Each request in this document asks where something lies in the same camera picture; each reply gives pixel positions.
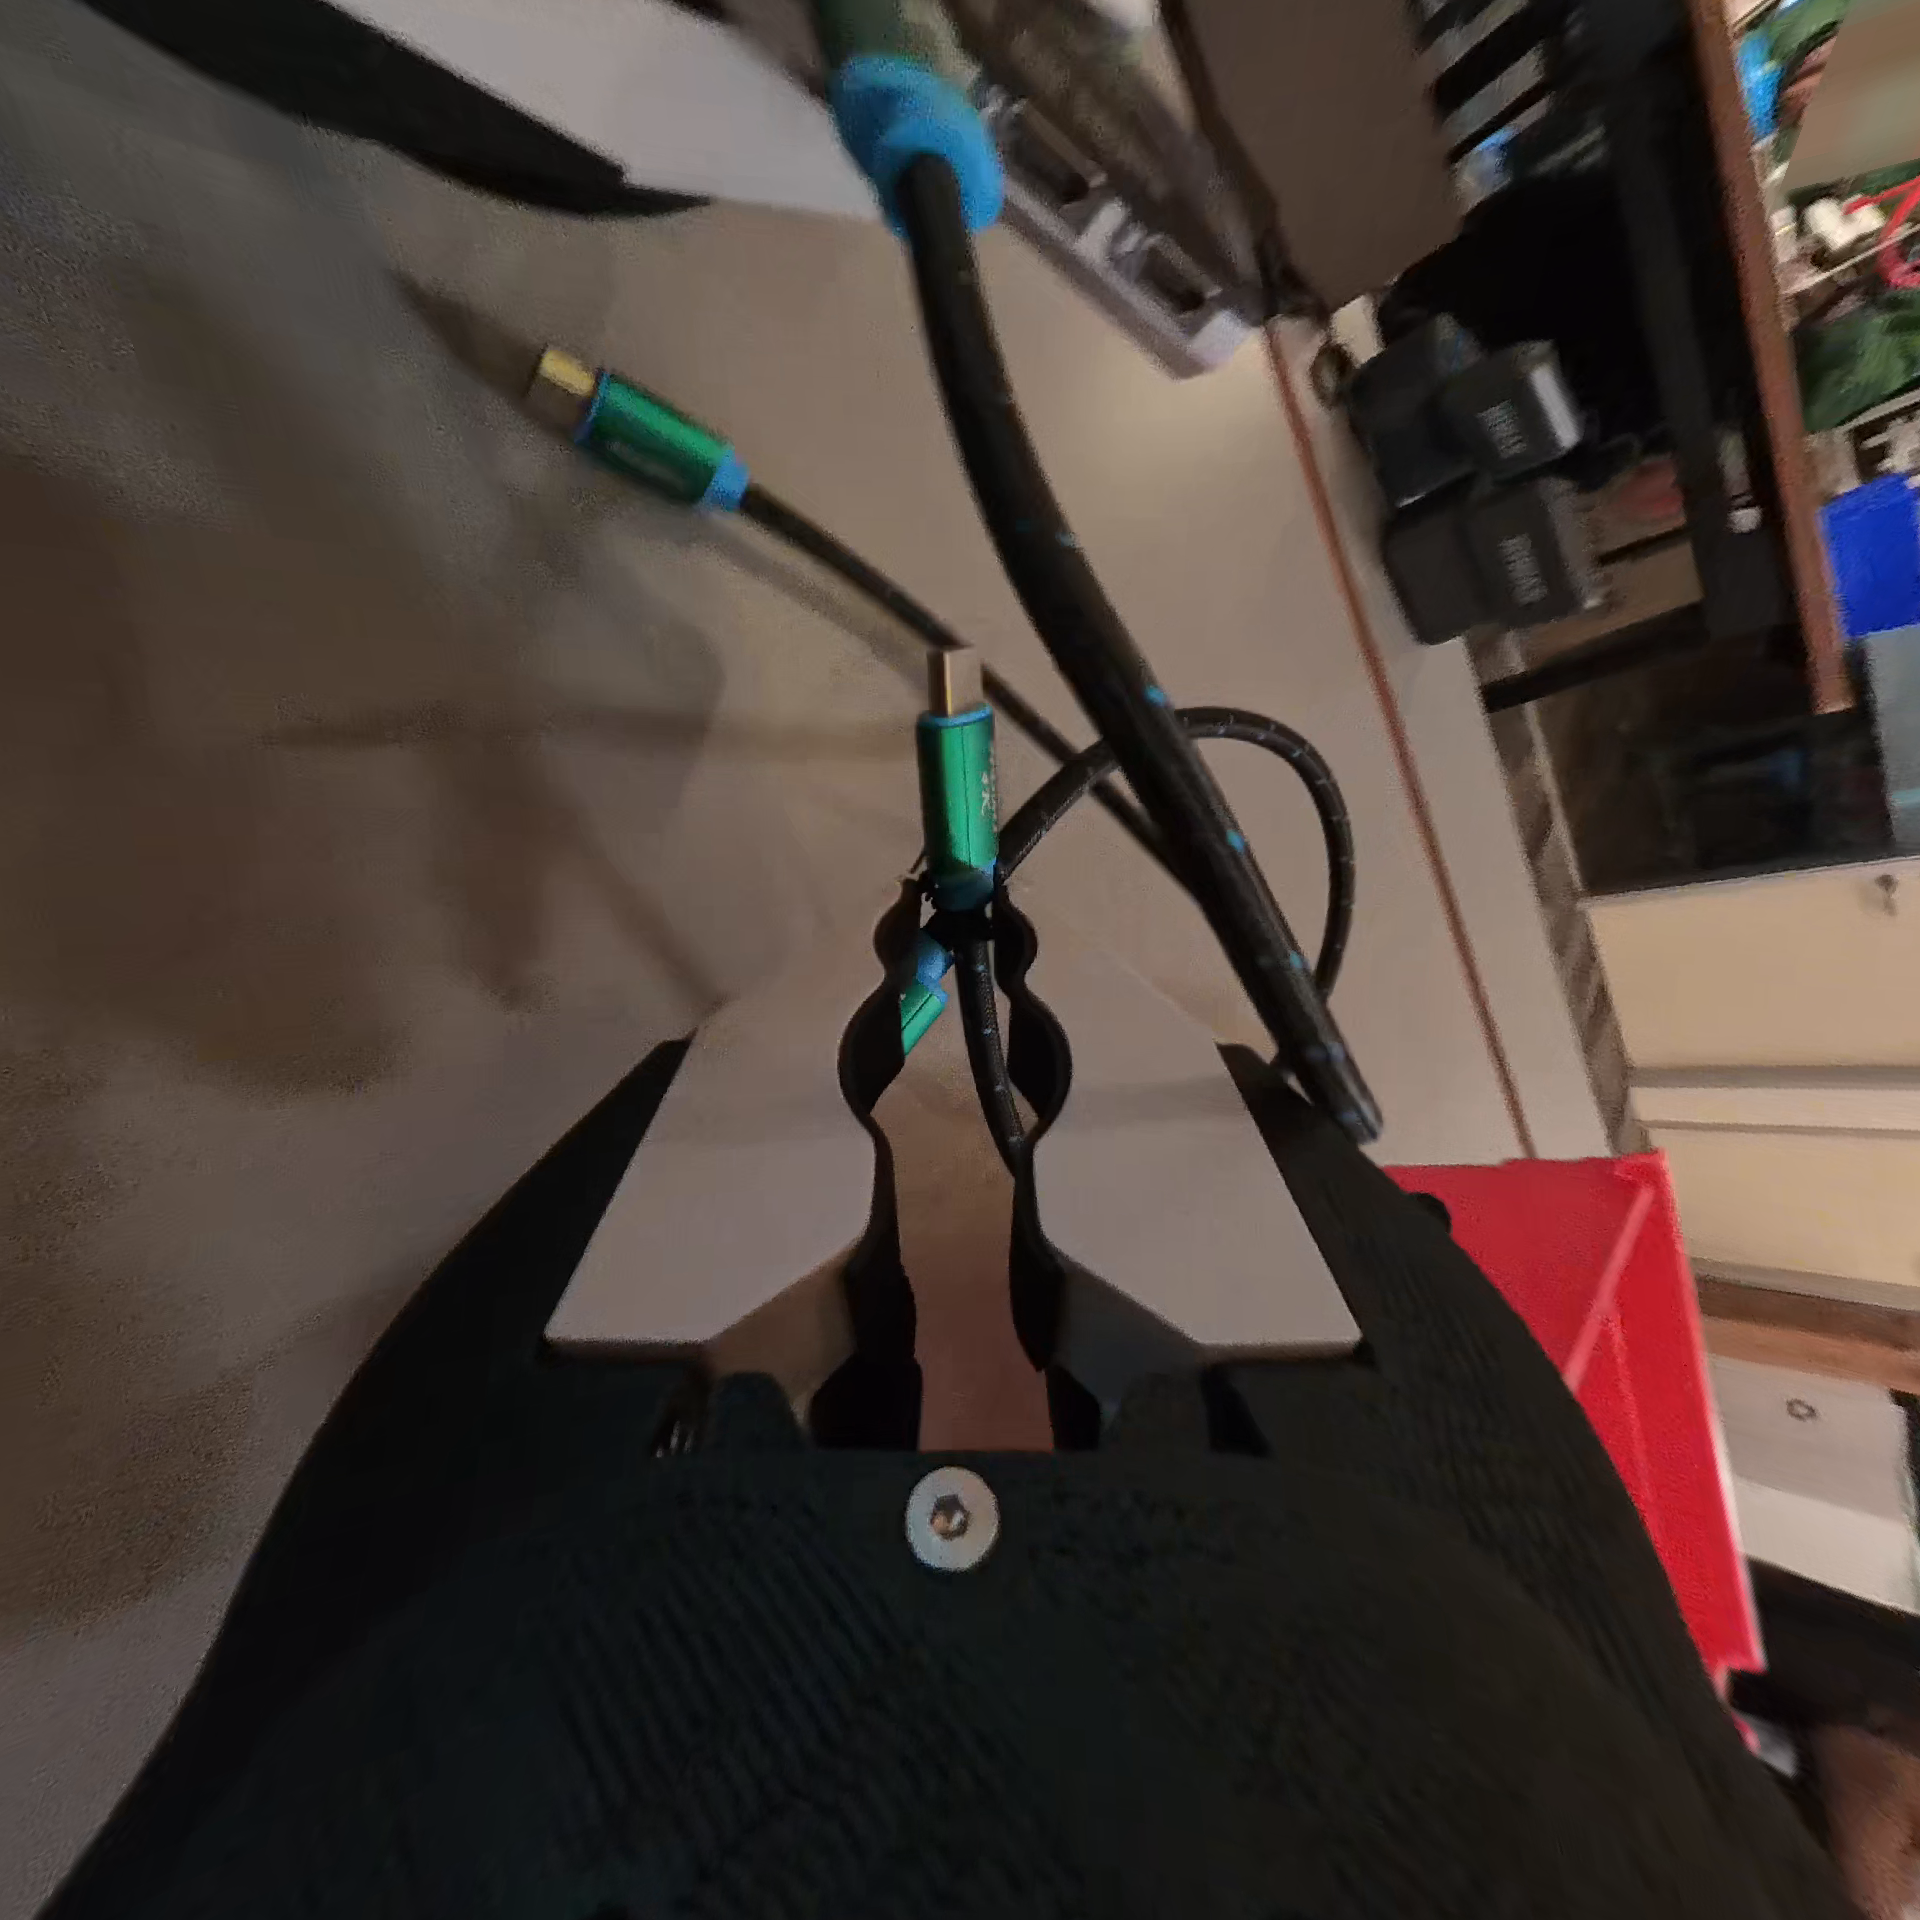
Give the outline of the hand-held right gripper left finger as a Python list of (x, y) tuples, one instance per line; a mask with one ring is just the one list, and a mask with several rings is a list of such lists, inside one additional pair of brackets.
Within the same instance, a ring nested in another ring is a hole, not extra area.
[(845, 1363), (914, 1370), (896, 1169), (919, 886), (891, 882), (684, 1042), (578, 1259), (546, 1344), (569, 1359), (769, 1372), (807, 1405)]

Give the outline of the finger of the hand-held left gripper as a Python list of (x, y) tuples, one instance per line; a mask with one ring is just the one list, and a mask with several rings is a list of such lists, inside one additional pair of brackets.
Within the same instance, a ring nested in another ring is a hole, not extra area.
[(1406, 2), (1168, 2), (1168, 39), (1274, 315), (1329, 315), (1458, 238)]
[(180, 70), (537, 210), (877, 220), (800, 2), (88, 2)]

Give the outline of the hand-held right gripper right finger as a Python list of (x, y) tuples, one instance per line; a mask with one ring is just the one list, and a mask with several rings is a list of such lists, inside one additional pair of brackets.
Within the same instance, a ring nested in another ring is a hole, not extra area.
[(1142, 974), (999, 900), (1004, 1065), (1031, 1104), (1006, 1291), (1052, 1420), (1146, 1377), (1344, 1363), (1353, 1310), (1218, 1042)]

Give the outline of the black grey hdmi switch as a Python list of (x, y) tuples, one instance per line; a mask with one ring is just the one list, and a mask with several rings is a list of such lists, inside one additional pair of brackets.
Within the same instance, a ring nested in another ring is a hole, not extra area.
[(1004, 220), (1174, 376), (1267, 321), (1254, 238), (1161, 2), (950, 2)]

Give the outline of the red plastic bin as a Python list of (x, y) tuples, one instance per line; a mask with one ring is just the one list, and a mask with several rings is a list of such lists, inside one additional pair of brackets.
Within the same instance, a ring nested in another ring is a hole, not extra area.
[(1735, 1476), (1669, 1164), (1387, 1164), (1429, 1197), (1590, 1414), (1714, 1694), (1763, 1669)]

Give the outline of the wood edged desk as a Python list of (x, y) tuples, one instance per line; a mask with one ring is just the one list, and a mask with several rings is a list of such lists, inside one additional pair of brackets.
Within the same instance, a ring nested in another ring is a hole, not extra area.
[(1691, 601), (1583, 643), (1590, 678), (1742, 643), (1807, 711), (1849, 711), (1728, 2), (1451, 2), (1427, 52), (1453, 176), (1481, 185), (1473, 293), (1559, 347), (1617, 505), (1628, 464), (1674, 487), (1657, 530), (1603, 550), (1603, 584), (1623, 601), (1623, 564), (1683, 555)]

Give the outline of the white low cabinet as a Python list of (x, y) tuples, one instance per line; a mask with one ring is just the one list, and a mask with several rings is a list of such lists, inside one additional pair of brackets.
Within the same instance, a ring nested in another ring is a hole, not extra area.
[[(1917, 856), (1590, 905), (1691, 1274), (1917, 1309)], [(1753, 1563), (1917, 1612), (1917, 1395), (1714, 1359)]]

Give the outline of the wooden beam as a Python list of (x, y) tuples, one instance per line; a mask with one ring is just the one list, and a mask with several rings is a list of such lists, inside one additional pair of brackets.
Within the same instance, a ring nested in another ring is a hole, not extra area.
[(1691, 1290), (1714, 1359), (1917, 1395), (1917, 1309), (1831, 1300), (1705, 1270), (1691, 1274)]

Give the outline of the blue plastic bin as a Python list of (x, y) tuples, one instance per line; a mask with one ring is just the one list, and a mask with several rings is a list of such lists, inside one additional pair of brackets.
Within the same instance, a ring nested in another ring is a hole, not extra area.
[(1917, 483), (1877, 471), (1819, 506), (1845, 643), (1917, 627)]

